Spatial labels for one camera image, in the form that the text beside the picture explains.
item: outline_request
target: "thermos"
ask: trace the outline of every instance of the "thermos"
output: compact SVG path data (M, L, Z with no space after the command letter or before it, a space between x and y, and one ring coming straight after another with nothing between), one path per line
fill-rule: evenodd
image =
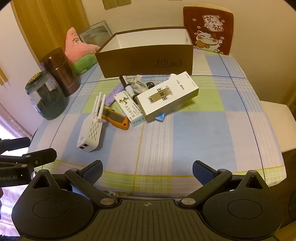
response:
M65 97L73 94L80 86L80 79L70 67L67 56L62 48L56 48L45 55L40 64L58 82Z

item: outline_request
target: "patrick star plush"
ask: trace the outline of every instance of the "patrick star plush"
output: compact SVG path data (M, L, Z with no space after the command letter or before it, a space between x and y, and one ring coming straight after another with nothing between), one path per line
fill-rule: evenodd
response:
M68 30L65 54L76 74L85 73L97 63L95 53L99 48L97 45L81 42L75 28Z

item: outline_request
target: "blue and green plaid sheet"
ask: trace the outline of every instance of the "blue and green plaid sheet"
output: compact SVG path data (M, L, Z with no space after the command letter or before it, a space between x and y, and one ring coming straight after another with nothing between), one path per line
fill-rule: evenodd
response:
M144 76L142 81L158 84L167 78ZM42 167L51 173L83 168L99 159L104 172L95 186L134 195L178 197L198 189L201 184L192 175L195 160L234 174L255 169L268 185L285 179L268 117L235 59L194 50L192 79L199 87L198 96L163 122L144 122L127 131L104 122L99 147L87 153L76 147L82 122L98 93L108 94L120 82L105 79L95 65L81 76L81 86L63 114L42 122L29 152L54 148L57 160ZM110 108L122 112L117 103Z

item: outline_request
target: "open box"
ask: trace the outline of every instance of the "open box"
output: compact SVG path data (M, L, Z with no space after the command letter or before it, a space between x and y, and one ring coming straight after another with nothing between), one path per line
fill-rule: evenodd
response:
M137 74L192 74L193 45L184 27L114 34L96 52L105 78Z

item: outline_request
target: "knife handle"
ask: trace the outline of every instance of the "knife handle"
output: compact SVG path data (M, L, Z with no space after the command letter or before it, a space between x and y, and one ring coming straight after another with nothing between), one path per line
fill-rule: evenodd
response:
M113 110L104 108L102 118L119 129L127 130L129 128L128 118Z

